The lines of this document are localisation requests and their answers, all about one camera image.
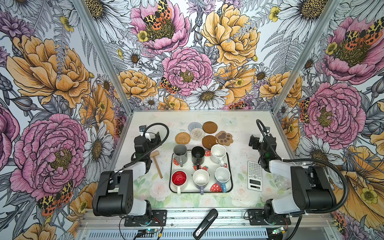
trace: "mug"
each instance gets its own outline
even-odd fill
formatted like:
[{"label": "mug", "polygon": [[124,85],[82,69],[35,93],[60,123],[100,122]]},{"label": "mug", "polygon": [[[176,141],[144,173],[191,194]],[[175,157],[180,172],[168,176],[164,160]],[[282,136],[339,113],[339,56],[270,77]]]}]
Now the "mug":
[{"label": "mug", "polygon": [[192,148],[192,163],[196,165],[196,169],[200,169],[200,165],[204,163],[205,150],[197,146]]},{"label": "mug", "polygon": [[231,179],[231,172],[225,167],[218,167],[215,171],[215,178],[217,180],[217,184],[220,185],[223,192],[227,192],[226,182]]},{"label": "mug", "polygon": [[180,167],[183,167],[183,164],[187,162],[187,147],[184,144],[178,144],[173,148],[173,157],[180,164]]},{"label": "mug", "polygon": [[193,181],[197,185],[197,188],[200,189],[200,194],[204,194],[204,187],[208,184],[209,174],[207,171],[203,169],[197,169],[193,173]]},{"label": "mug", "polygon": [[211,148],[211,160],[214,163],[219,163],[220,166],[224,166],[224,158],[226,157],[227,151],[223,145],[216,144]]},{"label": "mug", "polygon": [[181,171],[181,170],[176,171],[172,174],[171,180],[172,180],[172,184],[175,185],[175,187],[177,187],[177,194],[180,195],[181,190],[187,186],[186,173],[184,171]]}]

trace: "calculator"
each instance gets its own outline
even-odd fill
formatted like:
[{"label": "calculator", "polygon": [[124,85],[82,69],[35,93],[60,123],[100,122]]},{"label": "calculator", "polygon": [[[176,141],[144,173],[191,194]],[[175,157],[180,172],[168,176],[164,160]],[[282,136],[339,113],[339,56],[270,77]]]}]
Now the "calculator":
[{"label": "calculator", "polygon": [[248,189],[263,191],[262,167],[257,162],[248,161]]}]

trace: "tray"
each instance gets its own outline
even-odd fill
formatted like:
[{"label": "tray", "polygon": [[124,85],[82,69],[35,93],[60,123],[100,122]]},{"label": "tray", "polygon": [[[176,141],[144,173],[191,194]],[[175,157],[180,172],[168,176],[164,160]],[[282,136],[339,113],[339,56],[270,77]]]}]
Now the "tray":
[{"label": "tray", "polygon": [[[209,182],[204,188],[204,193],[210,193],[211,192],[210,189],[211,189],[212,185],[214,185],[216,183],[215,171],[218,167],[220,167],[220,164],[212,162],[211,157],[210,157],[210,152],[211,152],[210,150],[205,150],[204,163],[201,165],[202,168],[207,167],[208,169],[206,171],[209,173]],[[183,193],[200,193],[200,189],[197,188],[197,186],[193,182],[193,178],[192,178],[193,173],[195,172],[195,169],[194,169],[194,165],[192,163],[191,150],[188,150],[187,155],[188,155],[187,162],[184,163],[183,167],[180,167],[174,163],[174,158],[173,158],[173,154],[172,154],[170,174],[169,174],[169,189],[173,193],[177,193],[177,188],[173,184],[171,184],[172,174],[176,171],[179,171],[179,170],[184,171],[188,176],[187,177],[187,186],[185,187],[184,190],[181,191],[181,193],[182,194]],[[231,172],[231,168],[229,165],[228,153],[227,153],[227,158],[224,159],[224,166],[227,166],[229,172],[231,173],[231,179],[226,183],[227,192],[230,192],[230,191],[232,191],[232,188],[233,188],[233,181],[232,181],[232,172]]]}]

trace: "strawberry print tray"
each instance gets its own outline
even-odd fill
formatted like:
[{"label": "strawberry print tray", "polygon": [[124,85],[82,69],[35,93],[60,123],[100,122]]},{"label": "strawberry print tray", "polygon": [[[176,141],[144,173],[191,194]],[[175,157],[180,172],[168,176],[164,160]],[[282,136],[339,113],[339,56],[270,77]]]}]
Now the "strawberry print tray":
[{"label": "strawberry print tray", "polygon": [[[181,193],[200,193],[200,189],[197,188],[196,184],[193,182],[193,173],[197,170],[196,165],[192,163],[192,154],[191,150],[188,150],[188,160],[187,162],[181,167],[179,163],[176,161],[176,159],[173,158],[172,154],[172,163],[170,168],[170,178],[169,178],[169,189],[173,193],[177,193],[177,188],[175,185],[172,184],[172,174],[176,171],[182,170],[187,174],[187,182],[185,183],[186,186],[183,186]],[[215,179],[215,171],[218,167],[220,167],[220,164],[214,163],[211,160],[211,151],[206,150],[205,151],[205,158],[204,163],[201,164],[200,168],[206,170],[209,173],[209,182],[204,188],[204,193],[222,193],[221,187],[216,184]],[[231,168],[229,165],[229,156],[227,153],[226,159],[224,159],[224,167],[228,168],[229,172],[231,172]],[[233,181],[232,181],[232,173],[231,173],[231,179],[226,183],[227,192],[230,192],[233,188]]]}]

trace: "wooden mallet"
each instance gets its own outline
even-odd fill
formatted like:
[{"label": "wooden mallet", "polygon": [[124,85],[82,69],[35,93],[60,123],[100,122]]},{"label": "wooden mallet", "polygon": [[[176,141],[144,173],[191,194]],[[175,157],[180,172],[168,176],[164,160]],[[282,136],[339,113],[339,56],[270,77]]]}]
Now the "wooden mallet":
[{"label": "wooden mallet", "polygon": [[163,179],[163,175],[161,175],[161,171],[160,171],[159,165],[157,164],[157,161],[156,161],[156,156],[158,156],[158,155],[160,155],[159,151],[151,152],[151,157],[153,158],[153,160],[155,160],[155,164],[156,164],[156,167],[157,167],[157,171],[159,172],[160,178]]}]

